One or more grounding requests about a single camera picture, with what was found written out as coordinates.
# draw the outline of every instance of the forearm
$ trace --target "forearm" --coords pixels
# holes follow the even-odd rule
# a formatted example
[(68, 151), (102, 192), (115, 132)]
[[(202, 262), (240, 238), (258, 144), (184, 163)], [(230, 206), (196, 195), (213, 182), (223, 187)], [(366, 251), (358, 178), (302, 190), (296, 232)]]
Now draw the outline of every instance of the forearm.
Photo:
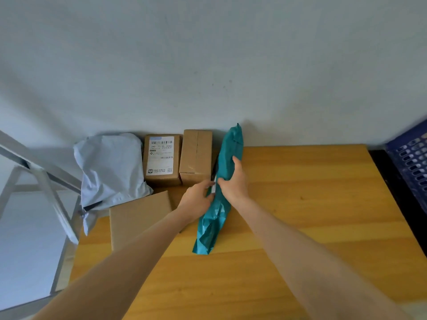
[(236, 209), (313, 319), (407, 319), (388, 297), (323, 245), (250, 199), (241, 200)]
[(179, 209), (75, 281), (34, 320), (121, 319), (174, 237), (188, 223)]

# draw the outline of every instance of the barcode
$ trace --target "barcode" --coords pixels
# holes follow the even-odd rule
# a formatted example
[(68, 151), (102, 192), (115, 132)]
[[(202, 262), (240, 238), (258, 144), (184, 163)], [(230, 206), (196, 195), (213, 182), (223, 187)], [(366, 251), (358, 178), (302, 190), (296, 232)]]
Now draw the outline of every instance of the barcode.
[(173, 140), (163, 140), (163, 141), (158, 141), (158, 142), (151, 142), (153, 145), (166, 145), (166, 144), (172, 144)]

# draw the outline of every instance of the wood grain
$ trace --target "wood grain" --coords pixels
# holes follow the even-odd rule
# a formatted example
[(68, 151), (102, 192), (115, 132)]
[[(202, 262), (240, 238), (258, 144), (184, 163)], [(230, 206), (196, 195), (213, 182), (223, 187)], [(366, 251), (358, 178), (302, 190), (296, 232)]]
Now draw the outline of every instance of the wood grain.
[[(427, 299), (427, 259), (362, 145), (245, 147), (253, 199), (352, 265), (397, 302)], [(185, 187), (169, 188), (176, 206)], [(283, 319), (304, 315), (240, 215), (212, 253), (191, 253), (197, 223), (172, 242), (125, 319)], [(77, 248), (71, 279), (111, 253), (109, 219)]]

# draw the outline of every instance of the hand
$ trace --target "hand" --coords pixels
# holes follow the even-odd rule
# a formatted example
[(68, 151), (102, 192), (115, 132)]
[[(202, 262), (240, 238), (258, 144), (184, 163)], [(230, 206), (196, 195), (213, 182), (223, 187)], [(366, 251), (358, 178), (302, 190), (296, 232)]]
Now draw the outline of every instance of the hand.
[(236, 205), (242, 199), (248, 199), (248, 185), (246, 183), (246, 174), (243, 171), (242, 163), (236, 156), (233, 156), (234, 173), (229, 181), (223, 178), (218, 179), (222, 194), (236, 208)]
[(189, 187), (182, 196), (178, 204), (178, 209), (182, 210), (188, 216), (188, 223), (193, 222), (197, 218), (206, 213), (214, 200), (214, 193), (205, 197), (205, 189), (215, 184), (210, 180), (205, 180)]

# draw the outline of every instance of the cardboard box with shipping label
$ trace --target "cardboard box with shipping label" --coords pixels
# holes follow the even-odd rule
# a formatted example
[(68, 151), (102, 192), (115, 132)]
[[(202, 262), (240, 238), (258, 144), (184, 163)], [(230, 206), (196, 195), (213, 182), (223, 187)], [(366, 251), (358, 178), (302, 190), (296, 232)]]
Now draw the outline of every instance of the cardboard box with shipping label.
[(144, 179), (151, 187), (181, 185), (181, 135), (147, 135), (144, 143)]
[(112, 249), (123, 248), (171, 211), (167, 191), (112, 206), (110, 208)]
[(184, 130), (179, 175), (182, 184), (192, 186), (210, 180), (212, 174), (212, 131)]

